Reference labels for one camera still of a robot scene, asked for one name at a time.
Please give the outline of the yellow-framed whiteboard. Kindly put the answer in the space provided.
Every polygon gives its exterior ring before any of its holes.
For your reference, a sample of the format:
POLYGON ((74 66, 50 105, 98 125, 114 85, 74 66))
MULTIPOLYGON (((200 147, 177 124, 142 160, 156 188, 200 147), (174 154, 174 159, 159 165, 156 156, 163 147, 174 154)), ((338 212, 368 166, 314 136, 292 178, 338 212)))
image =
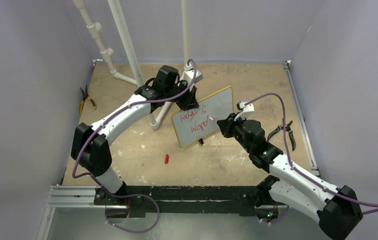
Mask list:
POLYGON ((232 113, 233 88, 227 86, 198 101, 199 108, 175 112, 171 121, 180 147, 185 148, 217 131, 218 125, 208 116, 223 120, 232 113))

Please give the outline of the red marker cap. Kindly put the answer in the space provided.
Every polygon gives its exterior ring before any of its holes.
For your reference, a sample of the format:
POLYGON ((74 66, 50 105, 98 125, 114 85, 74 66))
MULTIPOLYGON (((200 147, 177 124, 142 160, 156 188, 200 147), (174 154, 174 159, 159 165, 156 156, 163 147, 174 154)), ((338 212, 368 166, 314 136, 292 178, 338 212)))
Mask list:
POLYGON ((168 155, 168 154, 165 156, 164 163, 165 163, 165 164, 168 164, 168 163, 169 163, 169 155, 168 155))

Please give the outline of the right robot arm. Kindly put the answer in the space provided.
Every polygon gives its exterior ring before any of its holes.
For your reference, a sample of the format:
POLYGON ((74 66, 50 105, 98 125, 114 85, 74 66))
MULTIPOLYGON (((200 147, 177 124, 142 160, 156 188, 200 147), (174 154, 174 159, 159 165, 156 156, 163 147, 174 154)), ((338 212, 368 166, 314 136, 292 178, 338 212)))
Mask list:
POLYGON ((266 141, 259 121, 235 117, 231 113, 216 123, 223 137, 234 138, 253 165, 269 174, 257 186, 257 204, 286 204, 317 222, 331 239, 346 239, 363 219, 355 191, 326 182, 289 161, 282 150, 266 141))

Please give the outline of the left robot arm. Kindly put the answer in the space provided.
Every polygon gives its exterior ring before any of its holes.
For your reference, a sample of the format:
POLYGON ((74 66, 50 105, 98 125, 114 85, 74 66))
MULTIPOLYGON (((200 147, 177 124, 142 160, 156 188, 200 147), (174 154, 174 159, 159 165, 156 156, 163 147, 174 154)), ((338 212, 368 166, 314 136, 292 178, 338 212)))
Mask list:
POLYGON ((155 77, 140 86, 121 107, 90 125, 80 123, 74 132, 70 156, 77 166, 107 190, 106 197, 113 204, 126 198, 126 184, 112 168, 110 146, 129 127, 150 115, 165 103, 175 103, 183 110, 197 109, 195 83, 202 73, 191 62, 185 71, 163 65, 155 77))

